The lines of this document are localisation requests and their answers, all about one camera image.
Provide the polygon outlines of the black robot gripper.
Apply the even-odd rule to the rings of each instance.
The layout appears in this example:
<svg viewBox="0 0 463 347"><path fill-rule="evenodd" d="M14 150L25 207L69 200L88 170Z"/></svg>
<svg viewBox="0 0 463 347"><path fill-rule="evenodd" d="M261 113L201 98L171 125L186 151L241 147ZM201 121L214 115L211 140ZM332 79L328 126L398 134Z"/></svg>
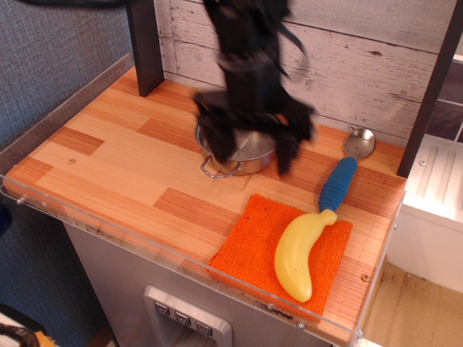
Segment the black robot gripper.
<svg viewBox="0 0 463 347"><path fill-rule="evenodd" d="M198 123L212 154L219 163L228 161L236 142L232 127L251 121L257 113L279 113L286 126L274 131L279 174L286 174L297 157L302 140L312 137L313 108L293 98L281 84L281 72L273 63L238 69L221 63L226 89L198 93Z"/></svg>

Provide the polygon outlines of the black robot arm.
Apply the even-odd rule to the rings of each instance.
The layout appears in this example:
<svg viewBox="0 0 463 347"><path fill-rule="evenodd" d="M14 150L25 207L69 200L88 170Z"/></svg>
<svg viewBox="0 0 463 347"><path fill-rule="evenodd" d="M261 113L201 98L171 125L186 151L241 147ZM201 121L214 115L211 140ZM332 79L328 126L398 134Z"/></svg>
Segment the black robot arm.
<svg viewBox="0 0 463 347"><path fill-rule="evenodd" d="M286 174L300 143L310 140L314 109L293 98L283 87L286 74L280 61L279 37L298 47L301 40L282 23L289 15L288 1L205 1L215 28L217 64L226 88L195 94L197 123L218 162L236 148L234 131L269 134L276 142L279 173Z"/></svg>

